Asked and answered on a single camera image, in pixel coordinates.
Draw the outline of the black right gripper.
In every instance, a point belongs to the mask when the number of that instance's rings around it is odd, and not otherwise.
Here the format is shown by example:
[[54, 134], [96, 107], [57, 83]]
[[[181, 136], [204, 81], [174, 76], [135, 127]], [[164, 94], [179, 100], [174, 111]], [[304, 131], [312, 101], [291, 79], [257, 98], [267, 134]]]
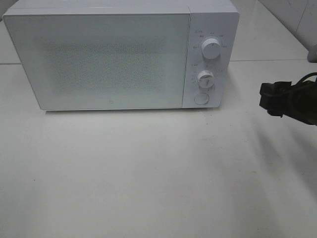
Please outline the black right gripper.
[[[288, 116], [308, 125], [317, 125], [317, 77], [304, 76], [292, 85], [291, 81], [262, 83], [259, 106], [270, 116]], [[283, 106], [277, 100], [283, 99]]]

